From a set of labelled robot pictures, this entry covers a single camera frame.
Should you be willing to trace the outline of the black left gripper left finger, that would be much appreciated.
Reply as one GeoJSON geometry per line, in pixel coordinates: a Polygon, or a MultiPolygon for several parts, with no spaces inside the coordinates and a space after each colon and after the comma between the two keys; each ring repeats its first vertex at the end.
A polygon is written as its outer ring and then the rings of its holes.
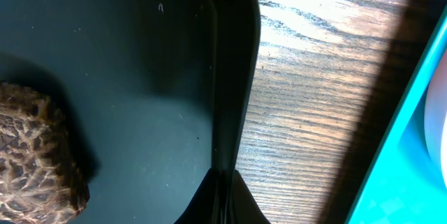
{"type": "Polygon", "coordinates": [[[221,174],[209,169],[175,224],[222,224],[221,174]]]}

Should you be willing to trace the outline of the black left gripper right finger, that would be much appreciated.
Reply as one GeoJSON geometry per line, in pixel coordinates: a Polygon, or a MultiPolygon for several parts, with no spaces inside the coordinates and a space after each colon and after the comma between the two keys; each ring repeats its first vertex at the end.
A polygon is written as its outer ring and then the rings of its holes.
{"type": "Polygon", "coordinates": [[[226,217],[227,224],[270,224],[237,170],[233,174],[226,217]]]}

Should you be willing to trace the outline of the brown shiitake mushroom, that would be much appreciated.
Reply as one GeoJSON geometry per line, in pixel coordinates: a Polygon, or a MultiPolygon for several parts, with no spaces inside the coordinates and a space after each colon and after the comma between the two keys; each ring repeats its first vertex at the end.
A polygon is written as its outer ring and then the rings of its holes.
{"type": "Polygon", "coordinates": [[[1,83],[1,220],[67,224],[88,201],[64,113],[46,94],[1,83]]]}

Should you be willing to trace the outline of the large pink plate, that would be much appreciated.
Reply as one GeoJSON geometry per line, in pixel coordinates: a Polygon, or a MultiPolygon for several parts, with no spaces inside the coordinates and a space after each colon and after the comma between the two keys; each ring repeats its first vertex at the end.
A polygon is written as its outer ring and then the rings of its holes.
{"type": "Polygon", "coordinates": [[[446,52],[430,80],[424,113],[425,142],[446,187],[446,52]]]}

